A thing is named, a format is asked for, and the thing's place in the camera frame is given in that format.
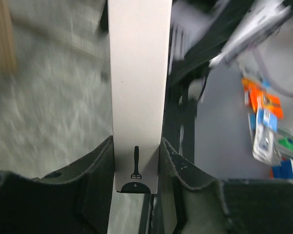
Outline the white Harry's labelled razor box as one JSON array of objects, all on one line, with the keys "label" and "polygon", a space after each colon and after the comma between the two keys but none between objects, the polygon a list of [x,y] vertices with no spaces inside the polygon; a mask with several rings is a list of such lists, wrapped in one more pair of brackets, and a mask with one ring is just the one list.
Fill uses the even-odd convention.
[{"label": "white Harry's labelled razor box", "polygon": [[169,0],[108,2],[118,192],[158,190],[171,7]]}]

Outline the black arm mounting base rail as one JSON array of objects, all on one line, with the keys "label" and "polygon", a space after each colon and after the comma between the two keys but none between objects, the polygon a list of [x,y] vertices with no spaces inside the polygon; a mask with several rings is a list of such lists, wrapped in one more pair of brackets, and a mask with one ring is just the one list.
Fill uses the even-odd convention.
[{"label": "black arm mounting base rail", "polygon": [[160,179],[156,195],[145,195],[141,234],[180,234],[197,209],[184,193],[203,193],[215,178],[194,165],[197,106],[219,55],[252,0],[175,0],[172,3],[164,142],[160,146]]}]

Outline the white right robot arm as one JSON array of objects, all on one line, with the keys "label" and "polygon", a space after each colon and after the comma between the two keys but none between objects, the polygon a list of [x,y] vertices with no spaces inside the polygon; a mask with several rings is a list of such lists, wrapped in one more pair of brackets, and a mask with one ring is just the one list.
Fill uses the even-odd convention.
[{"label": "white right robot arm", "polygon": [[221,61],[231,63],[247,49],[264,42],[292,17],[293,0],[256,1],[220,54],[210,60],[209,67],[214,67]]}]

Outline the light wooden two-tier shelf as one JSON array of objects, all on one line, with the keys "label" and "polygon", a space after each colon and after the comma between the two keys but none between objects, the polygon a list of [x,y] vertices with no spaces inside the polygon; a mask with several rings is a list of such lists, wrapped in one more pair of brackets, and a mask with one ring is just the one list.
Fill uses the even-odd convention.
[{"label": "light wooden two-tier shelf", "polygon": [[0,0],[0,69],[10,74],[17,71],[12,21],[6,0]]}]

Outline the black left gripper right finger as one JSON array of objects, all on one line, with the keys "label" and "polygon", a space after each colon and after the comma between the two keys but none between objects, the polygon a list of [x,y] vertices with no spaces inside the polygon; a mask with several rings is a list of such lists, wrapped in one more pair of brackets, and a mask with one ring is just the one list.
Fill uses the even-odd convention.
[{"label": "black left gripper right finger", "polygon": [[166,139],[159,178],[167,234],[293,234],[293,179],[216,179]]}]

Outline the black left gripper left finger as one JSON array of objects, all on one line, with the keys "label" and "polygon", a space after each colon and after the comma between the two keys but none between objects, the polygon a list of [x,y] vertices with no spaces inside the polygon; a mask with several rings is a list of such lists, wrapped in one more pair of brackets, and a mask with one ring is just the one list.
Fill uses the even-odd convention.
[{"label": "black left gripper left finger", "polygon": [[0,234],[105,234],[113,180],[112,137],[43,178],[0,171]]}]

